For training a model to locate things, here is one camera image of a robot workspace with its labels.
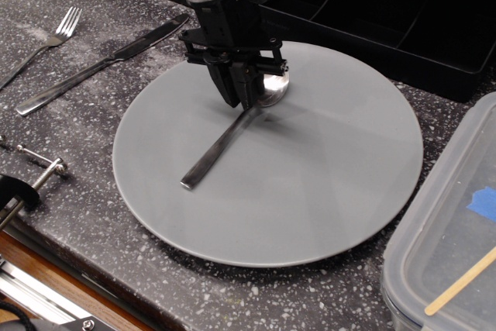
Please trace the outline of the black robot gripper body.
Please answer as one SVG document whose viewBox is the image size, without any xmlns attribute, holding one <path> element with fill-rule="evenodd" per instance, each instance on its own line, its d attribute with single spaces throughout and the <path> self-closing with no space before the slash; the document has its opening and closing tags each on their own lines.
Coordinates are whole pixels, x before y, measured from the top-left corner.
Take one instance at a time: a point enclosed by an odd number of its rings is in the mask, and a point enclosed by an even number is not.
<svg viewBox="0 0 496 331">
<path fill-rule="evenodd" d="M 262 27 L 260 5 L 267 0 L 186 0 L 200 25 L 183 32 L 188 62 L 202 65 L 245 63 L 261 74 L 282 75 L 287 62 L 282 42 Z"/>
</svg>

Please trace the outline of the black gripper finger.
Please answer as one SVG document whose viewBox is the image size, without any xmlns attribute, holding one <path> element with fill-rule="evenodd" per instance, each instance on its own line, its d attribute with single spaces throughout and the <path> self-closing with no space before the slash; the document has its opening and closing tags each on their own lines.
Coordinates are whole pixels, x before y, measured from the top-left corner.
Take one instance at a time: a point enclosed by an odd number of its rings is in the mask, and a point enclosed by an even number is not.
<svg viewBox="0 0 496 331">
<path fill-rule="evenodd" d="M 264 93 L 264 75 L 252 64 L 241 61 L 232 64 L 230 74 L 243 110 L 251 109 Z"/>
<path fill-rule="evenodd" d="M 211 79 L 226 104 L 235 108 L 240 103 L 240 100 L 234 88 L 229 67 L 225 64 L 210 64 L 207 68 Z"/>
</svg>

